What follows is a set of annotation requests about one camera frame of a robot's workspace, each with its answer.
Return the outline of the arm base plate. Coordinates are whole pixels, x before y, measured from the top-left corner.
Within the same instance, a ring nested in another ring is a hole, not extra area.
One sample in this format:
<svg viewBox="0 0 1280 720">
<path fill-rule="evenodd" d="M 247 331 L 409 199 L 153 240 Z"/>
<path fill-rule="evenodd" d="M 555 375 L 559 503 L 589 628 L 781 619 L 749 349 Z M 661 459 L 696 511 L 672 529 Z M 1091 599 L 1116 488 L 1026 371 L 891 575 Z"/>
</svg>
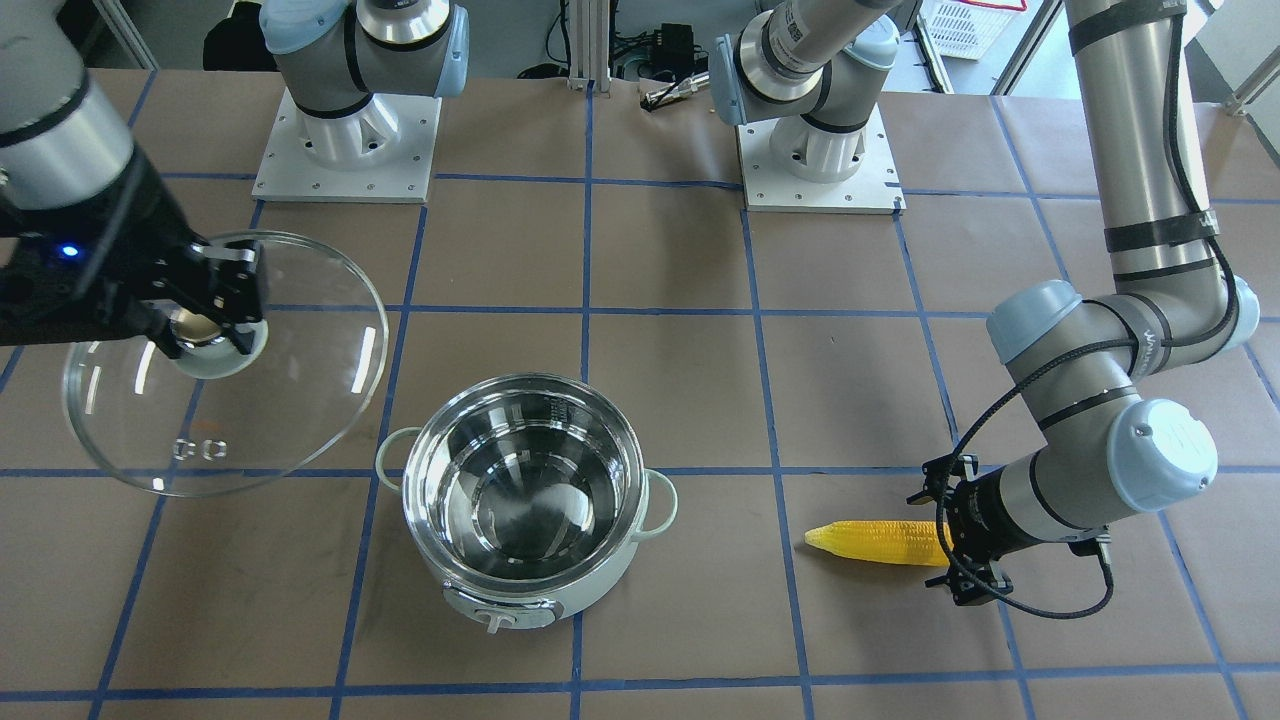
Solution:
<svg viewBox="0 0 1280 720">
<path fill-rule="evenodd" d="M 739 126 L 736 135 L 749 211 L 887 215 L 908 206 L 879 108 L 846 135 L 801 117 Z"/>
<path fill-rule="evenodd" d="M 375 94 L 355 114 L 323 119 L 284 92 L 251 191 L 264 202 L 428 200 L 442 100 Z"/>
</svg>

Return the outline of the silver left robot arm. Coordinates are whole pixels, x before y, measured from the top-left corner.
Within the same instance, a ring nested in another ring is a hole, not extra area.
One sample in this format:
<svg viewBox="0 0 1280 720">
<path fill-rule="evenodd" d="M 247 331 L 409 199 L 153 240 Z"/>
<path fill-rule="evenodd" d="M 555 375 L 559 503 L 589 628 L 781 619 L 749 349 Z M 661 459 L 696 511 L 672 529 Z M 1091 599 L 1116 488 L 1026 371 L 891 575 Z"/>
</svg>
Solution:
<svg viewBox="0 0 1280 720">
<path fill-rule="evenodd" d="M 1190 86 L 1184 1 L 1066 5 L 1111 295 L 1065 281 L 1015 293 L 987 318 L 991 343 L 1044 447 L 980 474 L 965 447 L 928 461 L 913 503 L 933 503 L 932 534 L 959 606 L 1009 602 L 1000 561 L 1036 544 L 1094 556 L 1114 594 L 1108 528 L 1207 489 L 1219 469 L 1203 423 L 1137 382 L 1248 341 L 1252 288 L 1230 268 L 1210 204 Z"/>
</svg>

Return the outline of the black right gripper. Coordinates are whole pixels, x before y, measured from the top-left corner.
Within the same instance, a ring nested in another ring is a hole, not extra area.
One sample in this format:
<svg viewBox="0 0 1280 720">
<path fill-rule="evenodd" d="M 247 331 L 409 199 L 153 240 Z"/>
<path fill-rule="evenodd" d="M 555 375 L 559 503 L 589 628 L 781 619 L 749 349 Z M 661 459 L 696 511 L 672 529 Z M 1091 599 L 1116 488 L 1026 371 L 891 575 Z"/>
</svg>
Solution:
<svg viewBox="0 0 1280 720">
<path fill-rule="evenodd" d="M 84 201 L 4 201 L 3 237 L 15 240 L 3 263 L 5 346 L 146 334 L 168 357 L 246 356 L 257 341 L 265 247 L 206 243 L 141 150 Z"/>
</svg>

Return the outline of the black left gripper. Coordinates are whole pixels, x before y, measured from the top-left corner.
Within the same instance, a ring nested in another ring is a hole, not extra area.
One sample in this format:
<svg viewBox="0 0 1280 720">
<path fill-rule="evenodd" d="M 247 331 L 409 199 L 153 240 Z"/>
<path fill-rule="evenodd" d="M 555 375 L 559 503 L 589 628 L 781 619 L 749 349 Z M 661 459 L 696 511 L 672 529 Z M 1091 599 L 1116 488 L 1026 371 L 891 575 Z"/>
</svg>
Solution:
<svg viewBox="0 0 1280 720">
<path fill-rule="evenodd" d="M 1012 593 L 1010 575 L 998 561 L 1007 537 L 1007 514 L 998 497 L 1000 471 L 978 477 L 974 454 L 950 454 L 922 465 L 919 492 L 909 503 L 940 503 L 945 498 L 950 547 L 963 566 L 951 565 L 943 575 L 925 580 L 925 588 L 943 587 L 957 606 L 988 603 Z M 952 479 L 957 480 L 954 487 Z"/>
</svg>

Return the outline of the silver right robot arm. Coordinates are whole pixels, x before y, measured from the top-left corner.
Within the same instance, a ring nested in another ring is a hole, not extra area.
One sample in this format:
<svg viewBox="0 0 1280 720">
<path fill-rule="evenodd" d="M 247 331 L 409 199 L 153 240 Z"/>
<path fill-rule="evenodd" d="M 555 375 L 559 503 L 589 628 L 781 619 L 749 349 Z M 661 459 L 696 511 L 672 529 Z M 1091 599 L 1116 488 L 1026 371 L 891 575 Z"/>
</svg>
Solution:
<svg viewBox="0 0 1280 720">
<path fill-rule="evenodd" d="M 142 336 L 177 360 L 268 338 L 261 240 L 206 240 L 46 1 L 3 4 L 3 343 Z M 282 73 L 259 197 L 422 199 L 438 102 L 462 94 L 468 13 L 456 1 L 265 1 Z"/>
</svg>

